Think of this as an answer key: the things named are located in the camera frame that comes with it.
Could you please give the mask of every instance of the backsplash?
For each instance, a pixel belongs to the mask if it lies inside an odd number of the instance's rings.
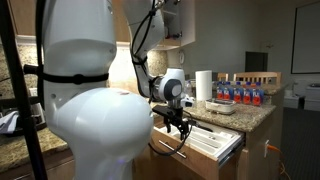
[[[22,66],[24,64],[37,64],[36,46],[19,45],[18,52]],[[165,74],[168,67],[166,51],[150,51],[148,53],[148,67],[150,74],[152,75]],[[110,79],[113,81],[122,77],[121,81],[118,82],[118,85],[119,83],[126,83],[127,80],[133,79],[136,81],[129,49],[118,48],[117,56],[110,67],[109,73]],[[3,46],[0,44],[0,81],[7,77],[10,76]],[[37,76],[25,75],[25,81],[28,88],[37,87]],[[0,94],[2,94],[3,98],[14,97],[10,80],[0,82]]]

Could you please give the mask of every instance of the black pole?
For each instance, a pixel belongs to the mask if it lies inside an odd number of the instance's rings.
[[[30,161],[34,176],[37,180],[47,179],[46,169],[39,145],[35,121],[31,117],[31,107],[28,99],[24,74],[19,59],[15,34],[10,18],[9,5],[7,0],[0,0],[0,35],[6,56],[11,83],[17,100],[17,108],[22,121],[24,137],[26,140]]]

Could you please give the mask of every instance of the floor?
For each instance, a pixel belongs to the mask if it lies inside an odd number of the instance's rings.
[[[284,108],[281,151],[291,180],[320,179],[320,111]]]

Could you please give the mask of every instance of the paper towel roll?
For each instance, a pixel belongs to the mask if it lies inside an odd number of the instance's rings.
[[[205,101],[212,98],[212,71],[196,71],[196,99]]]

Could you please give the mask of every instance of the open drawer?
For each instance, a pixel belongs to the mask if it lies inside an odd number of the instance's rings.
[[[219,169],[242,149],[244,135],[204,122],[199,124],[213,132],[193,126],[185,145],[172,157],[205,179],[219,179]],[[171,151],[181,143],[180,132],[171,126],[171,132],[167,133],[165,126],[156,125],[152,142],[162,151]]]

